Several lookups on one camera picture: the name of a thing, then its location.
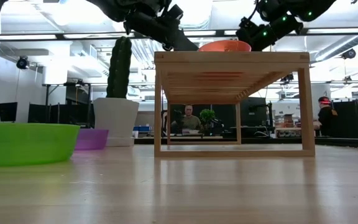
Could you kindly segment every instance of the ceiling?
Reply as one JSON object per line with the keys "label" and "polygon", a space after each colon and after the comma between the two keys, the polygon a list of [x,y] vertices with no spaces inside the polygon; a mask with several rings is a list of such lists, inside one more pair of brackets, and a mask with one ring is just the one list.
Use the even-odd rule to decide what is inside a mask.
{"label": "ceiling", "polygon": [[[85,32],[120,32],[123,26],[107,18],[97,7],[85,0],[71,0],[66,5],[59,3],[43,3],[42,0],[23,1],[10,0],[5,3],[0,13],[0,35],[3,34],[56,34],[56,33],[85,33]],[[236,29],[242,17],[251,14],[254,9],[251,0],[176,0],[185,12],[181,20],[184,29]],[[256,14],[253,18],[256,24],[264,23]],[[351,4],[350,0],[337,0],[333,6],[322,16],[313,22],[305,23],[305,27],[358,27],[358,1]],[[354,38],[349,35],[314,35],[307,37],[288,36],[279,40],[274,46],[266,50],[310,52],[314,55],[333,44],[343,44]],[[215,40],[228,39],[228,37],[198,37],[192,38],[193,42],[200,45]],[[32,62],[47,66],[54,57],[71,65],[68,76],[70,78],[82,78],[88,82],[106,82],[106,71],[108,70],[111,50],[115,40],[70,40],[70,41],[28,41],[28,42],[3,42],[1,49],[12,56],[17,55],[18,50],[43,49],[48,50],[46,55],[34,55]],[[159,43],[148,39],[132,40],[132,60],[130,82],[134,88],[140,88],[144,95],[154,95],[152,92],[154,82],[154,52],[162,51]],[[70,53],[62,53],[63,45],[70,45]],[[88,56],[92,55],[88,50],[92,47],[97,51],[95,57],[79,58],[76,52],[84,50]],[[322,62],[312,64],[312,81],[342,80],[351,75],[353,80],[358,80],[358,44],[353,49],[357,52],[354,59],[343,60],[332,57]],[[278,91],[296,93],[297,84],[271,85],[268,90],[262,90],[257,95],[263,94],[267,98],[278,98]],[[334,91],[346,87],[351,92],[358,93],[358,85],[332,84]]]}

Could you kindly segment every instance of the person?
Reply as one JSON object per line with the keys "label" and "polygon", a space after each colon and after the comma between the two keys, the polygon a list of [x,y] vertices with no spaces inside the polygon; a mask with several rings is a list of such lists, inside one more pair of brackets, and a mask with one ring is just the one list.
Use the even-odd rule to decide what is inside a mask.
{"label": "person", "polygon": [[318,99],[320,112],[318,121],[320,123],[320,132],[323,136],[335,136],[335,120],[338,116],[336,110],[331,108],[331,101],[327,96]]}
{"label": "person", "polygon": [[182,119],[183,129],[190,130],[200,130],[201,129],[201,121],[199,118],[193,115],[193,106],[186,105],[185,106],[185,115]]}

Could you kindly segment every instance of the wooden table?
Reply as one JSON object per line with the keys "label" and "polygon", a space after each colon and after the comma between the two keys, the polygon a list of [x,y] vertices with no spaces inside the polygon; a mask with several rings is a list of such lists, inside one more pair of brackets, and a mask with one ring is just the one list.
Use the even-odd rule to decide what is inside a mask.
{"label": "wooden table", "polygon": [[[309,53],[287,52],[156,52],[155,53],[155,157],[314,156],[313,112]],[[240,102],[261,88],[298,72],[302,150],[299,151],[163,151],[161,149],[162,90],[172,104],[236,106],[237,140],[234,142],[171,142],[167,144],[241,144]]]}

